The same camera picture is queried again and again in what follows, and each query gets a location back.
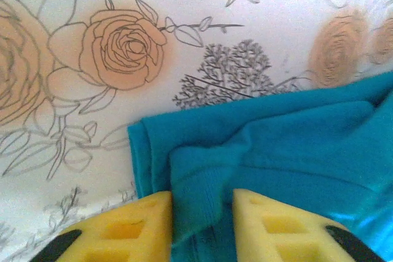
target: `blue fabric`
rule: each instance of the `blue fabric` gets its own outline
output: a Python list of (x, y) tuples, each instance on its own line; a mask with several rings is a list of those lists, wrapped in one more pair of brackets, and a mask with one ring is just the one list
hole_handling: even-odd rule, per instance
[(393, 72), (129, 126), (139, 197), (173, 193), (172, 261), (236, 261), (232, 191), (347, 226), (393, 259)]

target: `flower illustration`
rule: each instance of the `flower illustration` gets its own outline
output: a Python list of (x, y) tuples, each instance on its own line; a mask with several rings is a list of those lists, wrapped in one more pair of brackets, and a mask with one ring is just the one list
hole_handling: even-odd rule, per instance
[(0, 131), (20, 126), (45, 97), (48, 34), (17, 0), (0, 0)]
[[(49, 77), (54, 96), (65, 98), (57, 93), (58, 81), (66, 75), (75, 76), (70, 73), (72, 69), (79, 76), (82, 73), (85, 82), (98, 87), (92, 103), (102, 101), (100, 96), (110, 103), (116, 90), (139, 88), (157, 77), (164, 60), (163, 46), (167, 43), (164, 33), (173, 33), (183, 44), (203, 47), (200, 32), (220, 28), (226, 33), (227, 27), (241, 26), (212, 25), (212, 17), (204, 18), (200, 24), (176, 25), (166, 17), (165, 26), (158, 27), (158, 13), (144, 1), (135, 1), (139, 11), (115, 9), (112, 0), (105, 0), (107, 10), (95, 13), (89, 24), (65, 25), (50, 36), (49, 48), (66, 66)], [(68, 48), (64, 48), (64, 40), (69, 40)]]
[(356, 13), (335, 17), (322, 28), (309, 58), (318, 87), (336, 87), (350, 81), (357, 69), (365, 35), (365, 20)]
[(98, 84), (130, 90), (160, 72), (166, 37), (135, 10), (103, 10), (91, 18), (80, 68)]
[(393, 18), (388, 18), (375, 31), (373, 39), (371, 62), (374, 64), (384, 64), (393, 57)]

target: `teal cloth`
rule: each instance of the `teal cloth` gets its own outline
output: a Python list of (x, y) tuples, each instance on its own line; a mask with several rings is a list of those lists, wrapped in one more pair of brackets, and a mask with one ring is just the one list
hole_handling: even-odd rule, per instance
[(138, 196), (173, 194), (173, 262), (236, 261), (232, 191), (336, 220), (393, 260), (393, 72), (143, 118)]

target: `rose drawing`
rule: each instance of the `rose drawing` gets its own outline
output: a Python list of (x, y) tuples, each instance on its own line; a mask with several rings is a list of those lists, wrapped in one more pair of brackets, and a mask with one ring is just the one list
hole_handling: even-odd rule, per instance
[(393, 57), (393, 18), (388, 18), (374, 33), (371, 62), (385, 64)]
[[(81, 27), (81, 23), (62, 27), (57, 33), (67, 34), (70, 26)], [(141, 13), (101, 10), (88, 26), (82, 26), (78, 63), (66, 66), (88, 74), (97, 85), (131, 90), (153, 81), (160, 72), (166, 37)]]
[(344, 85), (356, 72), (366, 35), (365, 20), (357, 15), (335, 17), (325, 25), (311, 49), (309, 68), (321, 88)]
[(0, 131), (20, 128), (46, 95), (54, 58), (44, 27), (17, 0), (0, 0)]

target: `printed pattern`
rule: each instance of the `printed pattern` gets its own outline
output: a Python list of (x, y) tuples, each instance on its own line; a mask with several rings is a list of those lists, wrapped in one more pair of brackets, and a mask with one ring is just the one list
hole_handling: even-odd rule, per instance
[[(317, 30), (282, 13), (295, 1), (307, 17), (309, 0), (211, 1), (0, 0), (0, 260), (28, 261), (70, 224), (136, 199), (126, 126), (141, 116), (390, 69), (392, 0), (313, 0)], [(120, 173), (130, 181), (114, 183)], [(26, 229), (13, 205), (44, 225)]]

